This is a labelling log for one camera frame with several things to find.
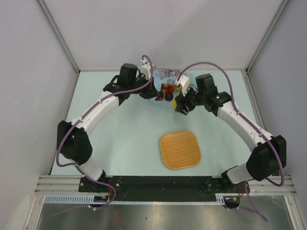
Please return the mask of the light blue plastic bag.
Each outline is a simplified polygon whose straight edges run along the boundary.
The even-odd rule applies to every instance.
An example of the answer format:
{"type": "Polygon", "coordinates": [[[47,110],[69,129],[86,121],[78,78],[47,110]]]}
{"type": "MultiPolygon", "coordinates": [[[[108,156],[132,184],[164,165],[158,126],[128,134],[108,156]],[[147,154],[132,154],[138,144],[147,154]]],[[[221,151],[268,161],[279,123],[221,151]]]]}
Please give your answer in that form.
{"type": "MultiPolygon", "coordinates": [[[[168,68],[157,68],[154,72],[153,72],[153,82],[154,82],[154,86],[158,91],[158,95],[162,94],[161,92],[161,85],[162,84],[173,84],[175,85],[175,81],[177,79],[177,77],[180,75],[181,70],[180,69],[168,69],[168,68]]],[[[176,96],[178,96],[180,92],[174,91],[173,96],[174,98],[176,96]]],[[[172,106],[172,101],[166,101],[166,100],[162,100],[162,101],[156,101],[155,100],[156,97],[150,99],[150,102],[152,102],[155,106],[158,106],[160,108],[165,108],[165,109],[173,109],[172,106]]]]}

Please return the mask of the woven bamboo tray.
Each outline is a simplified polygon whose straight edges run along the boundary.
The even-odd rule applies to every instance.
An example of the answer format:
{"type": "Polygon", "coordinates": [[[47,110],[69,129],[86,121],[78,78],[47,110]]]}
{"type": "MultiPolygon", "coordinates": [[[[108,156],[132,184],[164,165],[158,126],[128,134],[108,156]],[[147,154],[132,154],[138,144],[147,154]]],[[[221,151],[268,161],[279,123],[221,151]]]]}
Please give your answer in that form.
{"type": "Polygon", "coordinates": [[[163,164],[171,170],[197,166],[201,150],[196,136],[190,131],[167,133],[159,140],[163,164]]]}

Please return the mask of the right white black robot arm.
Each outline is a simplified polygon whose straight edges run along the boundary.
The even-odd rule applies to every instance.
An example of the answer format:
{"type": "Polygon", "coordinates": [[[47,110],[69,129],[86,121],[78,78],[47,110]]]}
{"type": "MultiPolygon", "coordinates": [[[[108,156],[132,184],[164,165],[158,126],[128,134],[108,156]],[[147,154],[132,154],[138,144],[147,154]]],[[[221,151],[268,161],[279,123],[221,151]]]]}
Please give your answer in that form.
{"type": "Polygon", "coordinates": [[[174,110],[187,115],[196,106],[204,108],[226,122],[245,142],[251,151],[247,162],[234,166],[222,173],[221,186],[226,192],[233,192],[244,181],[262,181],[273,173],[281,173],[286,166],[286,140],[274,136],[251,121],[233,101],[227,92],[218,92],[211,74],[196,77],[197,88],[193,89],[189,77],[182,75],[175,81],[181,89],[174,99],[174,110]]]}

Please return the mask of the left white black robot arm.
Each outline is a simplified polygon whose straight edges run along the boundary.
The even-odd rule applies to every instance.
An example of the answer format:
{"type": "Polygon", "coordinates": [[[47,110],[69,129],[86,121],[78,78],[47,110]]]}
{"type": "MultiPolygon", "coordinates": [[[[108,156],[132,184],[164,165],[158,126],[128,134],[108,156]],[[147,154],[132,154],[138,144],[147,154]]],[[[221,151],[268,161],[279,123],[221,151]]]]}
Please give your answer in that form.
{"type": "Polygon", "coordinates": [[[104,88],[98,99],[80,116],[70,122],[61,121],[57,129],[57,156],[70,160],[83,175],[90,178],[89,186],[102,191],[106,186],[105,172],[92,157],[93,148],[89,140],[96,126],[119,107],[130,95],[137,94],[151,99],[158,92],[154,86],[156,66],[144,61],[140,67],[125,63],[118,75],[104,88]]]}

